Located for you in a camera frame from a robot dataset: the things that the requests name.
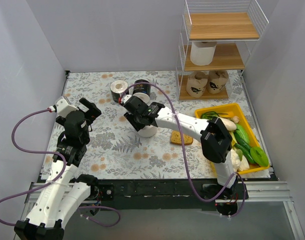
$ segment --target green pepper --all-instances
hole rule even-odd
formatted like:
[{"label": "green pepper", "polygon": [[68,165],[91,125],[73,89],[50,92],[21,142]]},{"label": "green pepper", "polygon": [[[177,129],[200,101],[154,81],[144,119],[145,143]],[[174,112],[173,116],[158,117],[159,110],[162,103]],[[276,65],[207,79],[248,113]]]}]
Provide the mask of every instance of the green pepper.
[{"label": "green pepper", "polygon": [[268,167],[269,161],[266,153],[258,146],[254,146],[250,149],[250,155],[252,159],[261,167]]}]

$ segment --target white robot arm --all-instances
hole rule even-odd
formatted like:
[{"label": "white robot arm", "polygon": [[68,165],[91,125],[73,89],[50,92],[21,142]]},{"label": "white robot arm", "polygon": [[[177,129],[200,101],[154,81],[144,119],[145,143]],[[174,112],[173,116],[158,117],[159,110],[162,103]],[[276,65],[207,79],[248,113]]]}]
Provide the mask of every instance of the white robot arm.
[{"label": "white robot arm", "polygon": [[[128,111],[124,116],[137,131],[149,125],[179,131],[175,114],[163,104],[153,102],[148,106],[131,95],[125,95],[121,104]],[[182,132],[201,142],[203,155],[215,166],[218,184],[224,186],[234,169],[230,152],[232,139],[222,121],[219,118],[208,121],[181,113],[177,117]],[[227,188],[230,189],[236,182],[233,177]]]},{"label": "white robot arm", "polygon": [[54,155],[46,180],[46,183],[51,184],[41,191],[26,220],[17,221],[14,227],[20,239],[63,239],[68,220],[95,189],[94,183],[97,182],[97,178],[82,174],[77,178],[69,194],[64,197],[66,189],[69,188],[68,184],[87,151],[86,145],[90,141],[89,126],[102,114],[94,103],[85,98],[79,102],[88,108],[86,112],[71,105],[65,97],[59,98],[56,104],[50,107],[52,112],[57,112],[56,122],[64,126],[64,132],[58,137],[56,152],[61,153],[66,159],[65,171],[53,181],[64,166],[63,160]]}]

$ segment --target table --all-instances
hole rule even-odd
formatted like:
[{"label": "table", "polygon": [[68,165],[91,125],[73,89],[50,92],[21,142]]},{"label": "table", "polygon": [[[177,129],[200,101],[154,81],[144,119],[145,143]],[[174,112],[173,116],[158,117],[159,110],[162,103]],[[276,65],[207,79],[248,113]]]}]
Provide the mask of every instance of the table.
[{"label": "table", "polygon": [[[79,169],[75,174],[91,174],[98,179],[185,179],[187,178],[182,156],[182,147],[170,144],[170,129],[159,128],[151,138],[140,137],[123,116],[123,107],[112,100],[110,84],[124,80],[133,84],[145,79],[158,84],[169,95],[176,111],[194,116],[196,109],[238,103],[255,136],[260,141],[255,119],[250,110],[239,75],[236,70],[228,71],[230,84],[229,99],[178,101],[176,73],[174,71],[118,71],[118,72],[76,72],[70,73],[64,95],[71,104],[79,106],[79,99],[85,97],[102,111],[92,124],[90,143]],[[151,102],[168,105],[166,98],[156,88],[151,88]],[[55,123],[49,140],[48,151],[55,151],[57,138],[63,127]],[[201,144],[194,140],[186,146],[190,175],[195,179],[215,178],[210,162],[203,156]],[[52,156],[46,155],[41,171],[45,180],[50,173]],[[269,178],[269,171],[263,170],[243,175],[245,178]]]}]

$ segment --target shelf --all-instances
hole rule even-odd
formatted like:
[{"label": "shelf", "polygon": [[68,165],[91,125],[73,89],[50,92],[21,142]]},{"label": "shelf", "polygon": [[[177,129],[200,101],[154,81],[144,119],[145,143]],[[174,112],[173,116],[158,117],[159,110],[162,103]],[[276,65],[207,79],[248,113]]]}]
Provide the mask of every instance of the shelf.
[{"label": "shelf", "polygon": [[246,12],[191,13],[191,41],[258,40]]},{"label": "shelf", "polygon": [[189,45],[184,65],[185,71],[243,70],[245,68],[242,57],[239,54],[235,43],[218,44],[212,62],[205,66],[198,66],[192,63],[191,48],[192,46]]},{"label": "shelf", "polygon": [[210,94],[207,90],[200,98],[194,98],[188,94],[186,91],[188,75],[182,76],[179,100],[211,100],[211,99],[228,99],[228,94],[226,88],[217,94]]}]

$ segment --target yellow plastic tray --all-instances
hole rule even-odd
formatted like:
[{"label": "yellow plastic tray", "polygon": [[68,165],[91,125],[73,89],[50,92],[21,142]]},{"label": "yellow plastic tray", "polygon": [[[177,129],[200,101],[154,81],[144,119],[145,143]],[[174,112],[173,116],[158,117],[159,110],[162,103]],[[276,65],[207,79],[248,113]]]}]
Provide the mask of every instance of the yellow plastic tray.
[{"label": "yellow plastic tray", "polygon": [[[251,127],[249,126],[249,124],[243,114],[241,107],[237,103],[230,103],[230,104],[225,104],[225,105],[220,105],[220,106],[212,106],[212,107],[197,109],[194,112],[194,114],[195,114],[196,118],[200,119],[203,113],[206,113],[209,111],[215,111],[216,113],[228,114],[228,115],[223,115],[223,117],[232,118],[233,116],[238,116],[240,118],[240,122],[238,124],[241,125],[245,129],[245,131],[247,132],[247,134],[249,136],[249,140],[250,140],[249,145],[251,147],[256,147],[256,146],[260,147]],[[258,171],[269,168],[269,166],[262,167],[262,166],[255,165],[255,164],[249,164],[249,166],[250,166],[250,169],[245,170],[245,171],[239,171],[239,174],[254,173],[254,172],[258,172]]]}]

